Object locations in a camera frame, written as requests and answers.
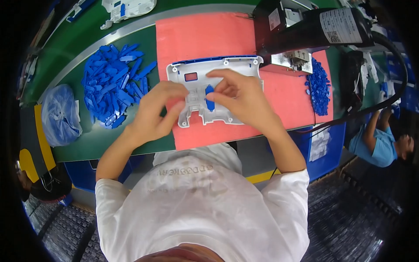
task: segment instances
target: plastic bag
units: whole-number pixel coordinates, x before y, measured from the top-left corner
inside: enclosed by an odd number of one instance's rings
[[[45,93],[41,109],[42,128],[52,147],[69,145],[81,134],[78,106],[68,85],[59,85]]]

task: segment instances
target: person in blue shirt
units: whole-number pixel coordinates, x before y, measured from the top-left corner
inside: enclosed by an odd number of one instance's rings
[[[347,123],[345,147],[351,153],[378,167],[387,167],[397,158],[403,160],[411,158],[414,152],[414,140],[409,135],[402,135],[397,141],[394,139],[388,123],[390,115],[391,109],[385,109],[378,119],[380,111],[376,111],[368,124],[361,124],[355,135],[353,131],[357,125]]]

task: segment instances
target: sticker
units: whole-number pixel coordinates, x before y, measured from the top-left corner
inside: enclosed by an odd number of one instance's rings
[[[278,8],[275,8],[275,10],[268,16],[269,18],[269,28],[271,29],[271,31],[279,26],[279,24],[281,23],[281,20],[279,18],[279,12],[278,12]]]
[[[362,43],[362,38],[350,8],[323,12],[320,14],[320,22],[329,43]]]

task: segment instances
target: qr code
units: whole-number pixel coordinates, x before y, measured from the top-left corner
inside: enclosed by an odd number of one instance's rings
[[[329,37],[329,42],[331,43],[342,43],[336,31],[327,32],[327,36]]]

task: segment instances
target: yellow panel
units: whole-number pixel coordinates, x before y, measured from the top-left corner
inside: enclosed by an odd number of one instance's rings
[[[22,149],[19,153],[19,165],[21,166],[21,170],[26,171],[26,174],[33,183],[39,180],[31,153],[26,148]]]
[[[249,176],[249,177],[246,177],[246,179],[249,182],[251,182],[252,184],[256,184],[256,183],[259,183],[259,182],[269,180],[272,176],[272,172],[273,172],[273,170],[265,172],[265,173],[261,173],[259,175]],[[279,172],[278,169],[275,171],[275,174],[280,174],[280,173],[281,172]]]
[[[38,134],[39,146],[41,148],[45,166],[47,167],[47,170],[50,171],[55,167],[55,161],[54,157],[52,156],[51,147],[49,146],[47,138],[44,134],[44,130],[42,129],[41,107],[42,105],[36,105],[34,107],[36,132]]]

